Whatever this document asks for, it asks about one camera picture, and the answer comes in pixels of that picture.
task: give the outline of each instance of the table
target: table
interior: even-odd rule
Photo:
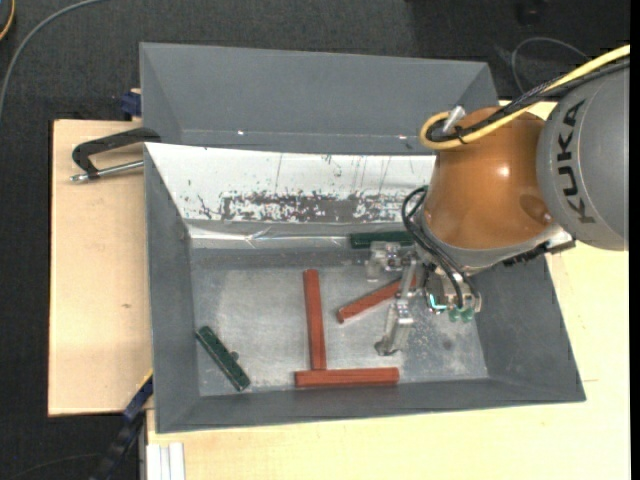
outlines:
[[[68,181],[74,145],[136,126],[54,123],[52,417],[122,410],[151,365],[141,173]],[[630,477],[628,259],[547,258],[586,402],[180,434],[155,433],[149,409],[145,441],[182,442],[188,480]]]

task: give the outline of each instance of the wooden board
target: wooden board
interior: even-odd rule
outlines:
[[[73,148],[139,123],[53,128],[49,414],[121,411],[151,368],[142,170],[74,184]],[[106,167],[141,146],[97,157]]]

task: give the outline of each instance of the dark carpet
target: dark carpet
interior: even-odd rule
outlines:
[[[0,80],[33,26],[78,1],[18,0],[17,26],[0,42]],[[87,478],[119,426],[117,416],[46,416],[52,119],[124,119],[118,100],[139,85],[140,41],[481,60],[505,98],[519,94],[510,56],[524,39],[551,37],[589,56],[630,41],[630,0],[550,0],[530,26],[516,20],[517,1],[127,0],[37,35],[0,123],[0,479]],[[526,88],[580,62],[536,43],[522,48],[518,72]],[[136,478],[136,461],[115,478]]]

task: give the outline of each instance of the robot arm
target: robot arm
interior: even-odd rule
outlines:
[[[469,321],[482,306],[472,276],[497,263],[574,240],[628,248],[629,52],[610,52],[506,107],[425,123],[420,136],[437,150],[435,169],[428,189],[403,206],[415,242],[403,286],[421,279],[414,304]],[[558,95],[548,121],[527,112],[532,100]],[[412,297],[392,302],[380,354],[404,346]]]

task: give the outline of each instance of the yellow cable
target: yellow cable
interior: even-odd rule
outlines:
[[[615,50],[612,50],[608,53],[605,53],[604,55],[601,55],[600,57],[597,57],[585,64],[583,64],[582,66],[574,69],[573,71],[571,71],[570,73],[568,73],[567,75],[563,76],[562,78],[560,78],[559,80],[555,81],[553,84],[550,84],[549,87],[545,88],[544,91],[542,91],[542,94],[544,94],[545,92],[554,89],[560,85],[566,84],[568,82],[571,82],[572,80],[575,80],[576,78],[580,78],[581,76],[584,76],[588,73],[591,73],[592,71],[595,71],[598,68],[601,68],[602,66],[609,64],[610,62],[613,62],[615,60],[618,60],[622,57],[626,57],[627,55],[631,54],[631,45],[625,45],[625,46],[621,46],[620,48],[616,48]],[[518,116],[524,114],[525,112],[527,112],[530,108],[534,107],[536,104],[532,104],[529,105],[528,107],[525,107],[523,109],[520,109],[512,114],[509,114],[508,116],[505,116],[501,119],[498,119],[496,122],[488,124],[487,126],[484,126],[483,128],[481,128],[480,130],[477,130],[473,133],[470,133],[469,135],[465,135],[464,137],[464,144],[469,143],[469,142],[473,142],[474,140],[478,140],[481,137],[484,137],[485,135],[490,134],[491,132],[493,132],[494,130],[500,128],[501,126],[504,126],[505,124],[509,123],[510,121],[513,121],[514,119],[516,119]],[[443,141],[443,142],[435,142],[430,140],[429,138],[427,138],[427,131],[438,121],[441,121],[443,119],[446,119],[449,116],[449,112],[440,112],[439,114],[434,115],[433,117],[431,117],[429,120],[427,120],[427,122],[422,126],[422,129],[420,130],[420,133],[418,135],[418,139],[420,140],[420,143],[429,148],[429,149],[435,149],[435,150],[441,150],[441,149],[450,149],[450,148],[455,148],[457,146],[460,146],[463,144],[463,142],[460,139],[456,139],[456,138],[452,138],[450,140],[447,141]]]
[[[11,24],[13,23],[13,18],[16,15],[16,0],[11,0],[11,11],[9,11],[9,20],[7,21],[7,26],[0,30],[0,41],[4,39],[9,33],[9,29],[11,28]]]

